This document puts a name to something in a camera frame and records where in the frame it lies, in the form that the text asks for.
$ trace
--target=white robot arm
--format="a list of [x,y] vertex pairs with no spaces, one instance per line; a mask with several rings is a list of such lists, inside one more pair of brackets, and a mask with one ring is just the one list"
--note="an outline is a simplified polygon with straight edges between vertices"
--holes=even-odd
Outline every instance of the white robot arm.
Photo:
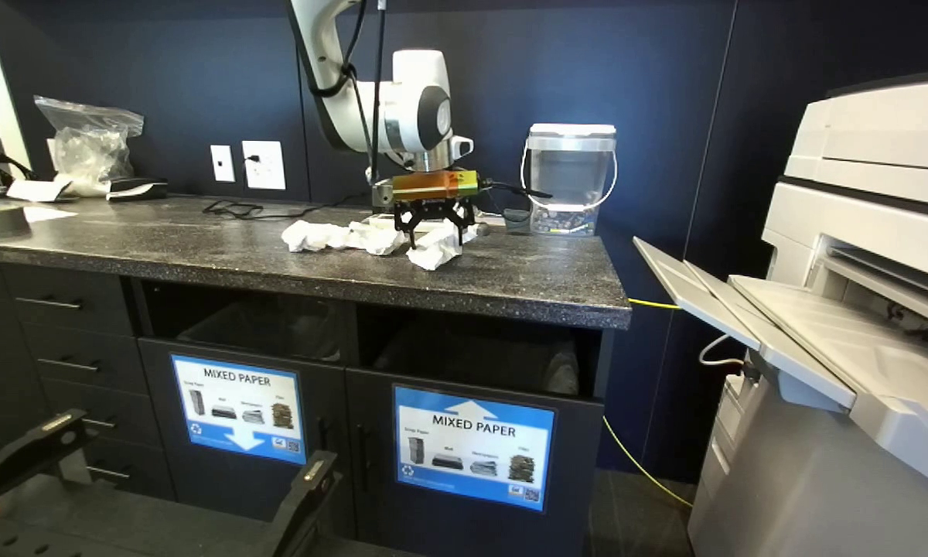
[[439,51],[398,51],[392,55],[392,82],[357,82],[340,51],[336,15],[362,0],[292,0],[299,30],[304,65],[321,123],[334,146],[370,153],[374,105],[379,153],[412,170],[447,170],[473,150],[471,138],[452,132],[452,86]]

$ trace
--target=printer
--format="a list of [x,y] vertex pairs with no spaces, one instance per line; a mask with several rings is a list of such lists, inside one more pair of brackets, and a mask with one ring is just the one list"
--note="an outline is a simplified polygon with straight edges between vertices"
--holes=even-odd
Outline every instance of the printer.
[[703,462],[699,557],[928,555],[928,82],[809,105],[728,281],[635,237],[682,311],[746,347]]

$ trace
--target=countertop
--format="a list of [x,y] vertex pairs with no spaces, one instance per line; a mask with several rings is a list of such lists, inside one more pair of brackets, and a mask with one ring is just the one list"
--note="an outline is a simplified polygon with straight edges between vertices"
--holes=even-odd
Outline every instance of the countertop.
[[[508,235],[485,230],[435,272],[406,254],[292,254],[279,237],[304,211],[262,203],[247,220],[203,215],[214,197],[74,201],[71,218],[31,220],[0,237],[0,264],[110,272],[128,279],[219,286],[352,303],[528,319],[574,329],[629,329],[631,307],[601,237]],[[306,220],[351,223],[365,211],[315,211]]]

